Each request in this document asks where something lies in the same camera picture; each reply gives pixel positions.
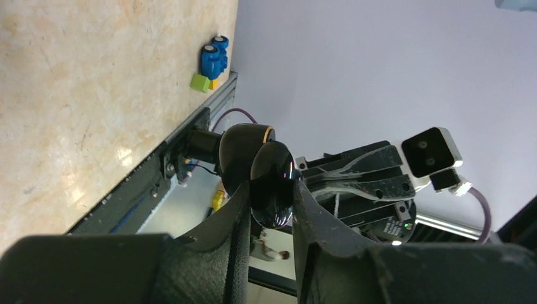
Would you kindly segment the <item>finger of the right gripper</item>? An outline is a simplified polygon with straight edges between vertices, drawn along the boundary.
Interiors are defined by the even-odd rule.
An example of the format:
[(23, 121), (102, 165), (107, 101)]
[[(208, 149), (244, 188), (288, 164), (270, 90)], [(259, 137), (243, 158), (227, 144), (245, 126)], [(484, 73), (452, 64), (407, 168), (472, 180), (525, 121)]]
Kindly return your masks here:
[(392, 144), (369, 144), (322, 158), (300, 159), (300, 171), (306, 183), (343, 181), (377, 177), (379, 174), (401, 174), (402, 157)]
[(336, 194), (351, 194), (370, 201), (404, 201), (415, 196), (415, 189), (407, 175), (368, 181), (331, 180), (308, 186), (308, 190), (318, 201)]

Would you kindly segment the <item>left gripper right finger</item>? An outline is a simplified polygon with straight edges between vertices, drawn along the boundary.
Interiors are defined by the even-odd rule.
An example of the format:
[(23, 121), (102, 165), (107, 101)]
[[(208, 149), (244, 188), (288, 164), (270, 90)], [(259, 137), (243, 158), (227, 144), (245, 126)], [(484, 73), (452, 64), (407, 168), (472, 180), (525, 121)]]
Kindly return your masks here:
[(535, 303), (536, 255), (514, 244), (376, 243), (294, 184), (299, 303)]

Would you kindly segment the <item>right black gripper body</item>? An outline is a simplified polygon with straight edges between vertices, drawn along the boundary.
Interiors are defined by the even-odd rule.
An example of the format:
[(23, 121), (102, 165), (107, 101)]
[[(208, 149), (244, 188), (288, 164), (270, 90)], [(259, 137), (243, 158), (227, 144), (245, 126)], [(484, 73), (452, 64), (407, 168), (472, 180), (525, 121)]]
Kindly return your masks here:
[[(372, 144), (391, 143), (380, 141)], [(298, 170), (300, 169), (301, 158), (303, 157), (295, 159)], [(356, 180), (376, 181), (400, 175), (409, 176), (403, 171), (403, 165), (400, 170), (401, 174), (399, 175), (384, 173), (379, 174), (377, 177)], [(355, 232), (379, 241), (406, 243), (415, 230), (417, 208), (414, 198), (404, 201), (370, 201), (351, 194), (336, 194), (322, 201), (315, 200)]]

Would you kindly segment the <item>black earbud case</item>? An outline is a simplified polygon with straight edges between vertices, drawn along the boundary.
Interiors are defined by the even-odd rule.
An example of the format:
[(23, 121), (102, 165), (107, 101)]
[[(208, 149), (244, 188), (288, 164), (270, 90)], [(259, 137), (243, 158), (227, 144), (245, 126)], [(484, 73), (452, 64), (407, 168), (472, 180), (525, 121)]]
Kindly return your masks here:
[(280, 229), (293, 215), (294, 185), (302, 179), (288, 147), (272, 126), (240, 123), (220, 139), (218, 160), (225, 190), (248, 183), (251, 214), (267, 229)]

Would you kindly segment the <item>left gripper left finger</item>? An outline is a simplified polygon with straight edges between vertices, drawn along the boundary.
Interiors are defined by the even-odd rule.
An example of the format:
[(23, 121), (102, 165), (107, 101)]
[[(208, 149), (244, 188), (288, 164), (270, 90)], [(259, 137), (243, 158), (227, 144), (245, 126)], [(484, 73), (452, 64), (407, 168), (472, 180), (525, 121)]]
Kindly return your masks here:
[(41, 235), (1, 258), (2, 303), (244, 303), (247, 183), (185, 234)]

